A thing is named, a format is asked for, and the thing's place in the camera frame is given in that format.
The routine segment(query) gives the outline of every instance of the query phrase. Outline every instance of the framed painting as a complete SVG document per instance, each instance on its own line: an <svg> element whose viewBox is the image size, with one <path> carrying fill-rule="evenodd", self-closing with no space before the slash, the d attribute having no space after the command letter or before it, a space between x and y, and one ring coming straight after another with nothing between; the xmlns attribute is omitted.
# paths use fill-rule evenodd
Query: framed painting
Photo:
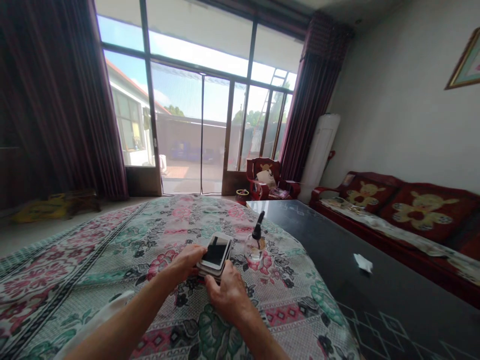
<svg viewBox="0 0 480 360"><path fill-rule="evenodd" d="M445 90L480 83L480 27L471 35Z"/></svg>

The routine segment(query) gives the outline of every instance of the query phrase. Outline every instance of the glass bottle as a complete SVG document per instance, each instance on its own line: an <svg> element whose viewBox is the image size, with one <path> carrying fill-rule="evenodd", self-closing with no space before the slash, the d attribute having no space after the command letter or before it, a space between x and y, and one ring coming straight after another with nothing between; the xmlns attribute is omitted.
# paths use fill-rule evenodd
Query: glass bottle
<svg viewBox="0 0 480 360"><path fill-rule="evenodd" d="M253 232L249 234L245 241L244 255L249 262L259 262L265 249L265 239L262 237L262 220L265 211L260 213Z"/></svg>

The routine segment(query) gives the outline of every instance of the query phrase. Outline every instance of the sofa armrest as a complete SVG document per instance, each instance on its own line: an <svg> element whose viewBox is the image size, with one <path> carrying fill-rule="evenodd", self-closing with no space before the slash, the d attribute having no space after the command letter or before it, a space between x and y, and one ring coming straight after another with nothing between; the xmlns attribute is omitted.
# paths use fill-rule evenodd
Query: sofa armrest
<svg viewBox="0 0 480 360"><path fill-rule="evenodd" d="M318 186L316 188L313 189L313 191L311 192L311 198L310 198L310 202L308 203L308 206L312 207L312 204L316 203L317 201L320 200L320 194L323 193L323 192L326 192L326 191L333 191L333 192L336 192L336 193L339 193L340 191L336 188L330 188L330 187L323 187L323 186Z"/></svg>
<svg viewBox="0 0 480 360"><path fill-rule="evenodd" d="M270 189L266 183L250 179L248 179L248 181L250 182L250 194L254 200L268 200Z"/></svg>
<svg viewBox="0 0 480 360"><path fill-rule="evenodd" d="M278 182L278 187L283 190L288 190L292 199L297 199L299 197L301 188L300 184L291 180L280 180Z"/></svg>

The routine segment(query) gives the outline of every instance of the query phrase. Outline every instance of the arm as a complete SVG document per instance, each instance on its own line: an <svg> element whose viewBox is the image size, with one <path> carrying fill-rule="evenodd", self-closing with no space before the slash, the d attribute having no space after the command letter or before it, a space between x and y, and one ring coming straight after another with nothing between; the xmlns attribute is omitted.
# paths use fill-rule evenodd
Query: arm
<svg viewBox="0 0 480 360"><path fill-rule="evenodd" d="M220 286L210 275L205 277L205 283L211 303L222 318L238 329L256 360L289 359L250 301L242 276L230 260L225 262Z"/></svg>
<svg viewBox="0 0 480 360"><path fill-rule="evenodd" d="M269 198L270 189L266 183L251 179L248 179L248 181L250 182L250 193L256 194L258 200L267 200Z"/></svg>
<svg viewBox="0 0 480 360"><path fill-rule="evenodd" d="M291 180L280 180L278 182L280 189L288 190L292 199L297 199L300 195L300 184Z"/></svg>
<svg viewBox="0 0 480 360"><path fill-rule="evenodd" d="M66 359L128 359L165 299L189 275L207 248L197 244L185 249L108 321L99 326Z"/></svg>
<svg viewBox="0 0 480 360"><path fill-rule="evenodd" d="M336 192L336 193L339 192L338 189L332 189L332 188L329 188L329 187L318 186L318 187L314 188L313 191L311 192L311 198L310 198L310 202L308 203L308 206L312 207L312 205L314 203L319 201L320 200L320 194L325 192L325 191L333 191L333 192Z"/></svg>

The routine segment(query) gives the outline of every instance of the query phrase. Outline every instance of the hand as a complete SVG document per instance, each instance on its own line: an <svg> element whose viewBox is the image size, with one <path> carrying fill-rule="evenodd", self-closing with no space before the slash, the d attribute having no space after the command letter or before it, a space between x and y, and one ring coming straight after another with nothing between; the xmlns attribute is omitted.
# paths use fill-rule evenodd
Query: hand
<svg viewBox="0 0 480 360"><path fill-rule="evenodd" d="M220 286L211 275L205 277L205 284L210 302L215 309L222 318L237 328L239 322L250 319L252 316L260 317L247 295L242 276L230 260L225 261Z"/></svg>
<svg viewBox="0 0 480 360"><path fill-rule="evenodd" d="M188 244L171 262L169 267L175 269L178 274L178 283L185 281L191 275L197 275L199 270L194 268L195 265L207 253L205 246L199 244Z"/></svg>

